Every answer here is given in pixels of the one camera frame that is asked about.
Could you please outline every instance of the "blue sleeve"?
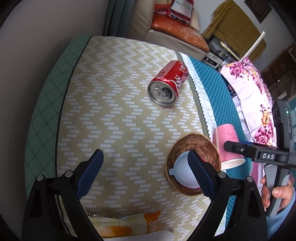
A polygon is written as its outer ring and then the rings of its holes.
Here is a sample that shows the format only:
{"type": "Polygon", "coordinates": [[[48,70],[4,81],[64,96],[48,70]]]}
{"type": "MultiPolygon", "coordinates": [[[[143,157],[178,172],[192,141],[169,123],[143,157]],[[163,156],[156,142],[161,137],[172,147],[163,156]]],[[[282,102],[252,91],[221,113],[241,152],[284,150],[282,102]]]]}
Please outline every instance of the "blue sleeve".
{"type": "Polygon", "coordinates": [[[268,239],[276,232],[276,230],[280,227],[281,223],[285,220],[286,216],[288,215],[289,211],[291,210],[294,204],[295,198],[296,196],[294,189],[293,198],[290,204],[285,209],[283,209],[273,218],[266,216],[268,239]]]}

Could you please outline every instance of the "hand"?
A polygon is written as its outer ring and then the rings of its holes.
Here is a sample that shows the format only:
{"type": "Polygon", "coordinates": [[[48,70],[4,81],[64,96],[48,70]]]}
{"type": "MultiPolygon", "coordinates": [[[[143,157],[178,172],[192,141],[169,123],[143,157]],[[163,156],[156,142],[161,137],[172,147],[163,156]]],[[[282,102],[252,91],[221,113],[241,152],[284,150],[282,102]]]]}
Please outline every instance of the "hand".
{"type": "MultiPolygon", "coordinates": [[[[261,198],[262,198],[264,210],[266,211],[266,208],[268,208],[270,205],[270,200],[268,198],[269,197],[269,190],[267,189],[267,186],[265,184],[266,183],[266,176],[264,176],[261,179],[260,183],[263,184],[262,191],[261,191],[261,198]]],[[[286,208],[290,204],[290,202],[293,198],[293,194],[294,194],[293,189],[294,189],[293,185],[292,185],[291,181],[289,180],[287,186],[276,187],[272,190],[272,195],[275,198],[282,198],[281,205],[278,209],[278,212],[283,210],[284,208],[286,208]]]]}

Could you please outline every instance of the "wooden bowl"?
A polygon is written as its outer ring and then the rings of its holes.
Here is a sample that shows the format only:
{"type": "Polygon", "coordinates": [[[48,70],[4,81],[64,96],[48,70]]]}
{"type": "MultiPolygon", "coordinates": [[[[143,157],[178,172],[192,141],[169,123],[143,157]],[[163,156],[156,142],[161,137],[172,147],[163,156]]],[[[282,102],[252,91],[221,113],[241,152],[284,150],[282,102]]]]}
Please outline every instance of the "wooden bowl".
{"type": "Polygon", "coordinates": [[[221,171],[221,161],[215,145],[203,134],[190,133],[180,138],[173,145],[167,156],[165,174],[170,184],[176,190],[187,196],[196,196],[202,194],[201,188],[192,189],[185,187],[180,184],[173,175],[169,175],[168,173],[168,171],[174,167],[177,157],[181,153],[191,150],[195,150],[204,161],[211,163],[217,172],[221,171]]]}

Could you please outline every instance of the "beige tablecloth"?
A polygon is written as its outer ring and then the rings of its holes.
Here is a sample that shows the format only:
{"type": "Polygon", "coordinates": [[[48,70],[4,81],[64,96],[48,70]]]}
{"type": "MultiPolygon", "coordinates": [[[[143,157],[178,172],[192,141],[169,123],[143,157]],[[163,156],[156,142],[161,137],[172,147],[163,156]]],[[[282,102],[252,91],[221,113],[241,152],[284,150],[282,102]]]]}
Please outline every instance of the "beige tablecloth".
{"type": "Polygon", "coordinates": [[[180,137],[202,133],[189,83],[161,107],[147,93],[175,52],[115,37],[92,37],[68,87],[58,133],[57,170],[74,170],[97,149],[104,164],[81,203],[87,214],[119,217],[162,210],[158,230],[187,239],[210,201],[169,185],[165,161],[180,137]]]}

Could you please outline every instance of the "white wall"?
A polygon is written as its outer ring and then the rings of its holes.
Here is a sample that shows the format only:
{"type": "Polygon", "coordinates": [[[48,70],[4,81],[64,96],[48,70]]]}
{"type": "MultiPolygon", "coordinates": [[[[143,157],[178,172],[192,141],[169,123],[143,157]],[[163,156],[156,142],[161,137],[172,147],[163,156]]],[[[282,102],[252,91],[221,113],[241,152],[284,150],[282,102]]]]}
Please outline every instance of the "white wall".
{"type": "MultiPolygon", "coordinates": [[[[244,0],[234,0],[240,8],[249,16],[259,32],[265,31],[264,38],[267,47],[262,55],[254,63],[259,71],[265,69],[281,51],[293,43],[293,38],[282,19],[274,9],[267,15],[262,23],[259,23],[244,0]]],[[[194,8],[199,13],[200,32],[202,33],[211,23],[211,15],[224,0],[194,0],[194,8]]]]}
{"type": "Polygon", "coordinates": [[[43,83],[71,39],[102,35],[109,0],[22,0],[0,29],[0,213],[20,237],[24,152],[43,83]]]}

